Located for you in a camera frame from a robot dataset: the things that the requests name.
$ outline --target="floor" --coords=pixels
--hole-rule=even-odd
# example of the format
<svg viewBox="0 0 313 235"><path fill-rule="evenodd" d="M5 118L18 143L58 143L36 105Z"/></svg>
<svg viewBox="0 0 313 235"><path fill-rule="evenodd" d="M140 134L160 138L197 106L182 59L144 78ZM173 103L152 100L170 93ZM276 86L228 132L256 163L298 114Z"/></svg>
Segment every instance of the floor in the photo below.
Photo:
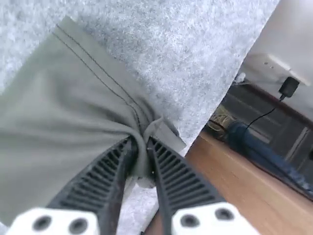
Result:
<svg viewBox="0 0 313 235"><path fill-rule="evenodd" d="M202 132L186 155L241 215L263 235L304 235L313 230L313 203ZM160 235L155 216L146 235Z"/></svg>

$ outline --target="gray carpet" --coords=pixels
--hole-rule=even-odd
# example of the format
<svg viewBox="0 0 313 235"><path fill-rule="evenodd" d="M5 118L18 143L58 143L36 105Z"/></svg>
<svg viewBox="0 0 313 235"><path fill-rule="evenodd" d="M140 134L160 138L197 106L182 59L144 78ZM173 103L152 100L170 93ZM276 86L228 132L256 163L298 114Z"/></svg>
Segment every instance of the gray carpet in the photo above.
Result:
<svg viewBox="0 0 313 235"><path fill-rule="evenodd" d="M278 2L2 0L0 91L55 24L69 15L126 63L189 147ZM123 206L119 234L138 234L156 200L154 189L136 187Z"/></svg>

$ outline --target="green fabric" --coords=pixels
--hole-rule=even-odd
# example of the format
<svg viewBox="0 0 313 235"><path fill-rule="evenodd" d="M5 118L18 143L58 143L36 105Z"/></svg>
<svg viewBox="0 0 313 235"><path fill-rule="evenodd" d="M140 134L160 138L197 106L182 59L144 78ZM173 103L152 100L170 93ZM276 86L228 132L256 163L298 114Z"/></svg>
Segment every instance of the green fabric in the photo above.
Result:
<svg viewBox="0 0 313 235"><path fill-rule="evenodd" d="M0 220L9 225L17 214L45 206L129 135L139 147L137 177L150 177L149 136L184 148L124 65L64 18L0 97Z"/></svg>

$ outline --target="denim fabric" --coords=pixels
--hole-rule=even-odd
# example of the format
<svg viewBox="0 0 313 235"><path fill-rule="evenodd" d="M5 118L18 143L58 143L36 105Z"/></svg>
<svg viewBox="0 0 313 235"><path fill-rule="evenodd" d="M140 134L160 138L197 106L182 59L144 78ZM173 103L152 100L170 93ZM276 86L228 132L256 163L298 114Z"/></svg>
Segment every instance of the denim fabric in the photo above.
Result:
<svg viewBox="0 0 313 235"><path fill-rule="evenodd" d="M230 148L265 168L285 183L294 184L296 182L298 186L313 196L313 187L307 183L304 176L265 143L255 138L249 130L246 130L245 124L235 121L227 130L226 141Z"/></svg>

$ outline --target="stitching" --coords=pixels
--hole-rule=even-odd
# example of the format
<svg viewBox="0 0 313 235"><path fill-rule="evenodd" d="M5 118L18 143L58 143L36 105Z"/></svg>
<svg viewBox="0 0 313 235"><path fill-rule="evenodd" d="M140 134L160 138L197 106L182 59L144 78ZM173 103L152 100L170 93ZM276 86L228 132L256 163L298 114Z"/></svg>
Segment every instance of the stitching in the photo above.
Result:
<svg viewBox="0 0 313 235"><path fill-rule="evenodd" d="M119 96L119 95L118 95L117 93L115 93L110 87L108 87L108 86L96 75L96 73L85 63L85 61L83 61L83 59L82 59L75 51L73 51L73 49L70 48L58 35L56 35L54 32L52 32L52 34L53 34L55 37L57 37L68 49L70 49L70 50L81 60L81 62L83 62L84 65L93 73L93 75L95 75L95 76L98 78L98 80L99 80L103 85L105 85L112 93L114 93L116 96L118 96L119 98L121 98L129 107L132 108L132 110L134 111L134 113L135 113L135 115L136 115L136 119L137 119L137 122L138 122L139 129L141 130L141 125L140 125L140 121L139 121L139 116L138 116L138 114L137 114L137 112L136 112L136 109L135 109L133 106L131 106L130 104L128 104L127 101L126 101L123 97Z"/></svg>
<svg viewBox="0 0 313 235"><path fill-rule="evenodd" d="M113 78L111 77L105 70L104 68L102 68L98 63L97 61L73 38L71 37L70 35L68 35L59 25L56 25L64 34L66 34L69 38L71 38L89 57L90 59L97 65L100 67L100 69L109 77L111 78L126 94L127 96L133 101L133 103L135 103L139 109L142 111L144 117L146 118L146 120L149 122L148 120L148 117L146 116L145 112L142 110L142 108L140 107L140 105L138 105L136 103L136 101L126 92L126 90Z"/></svg>

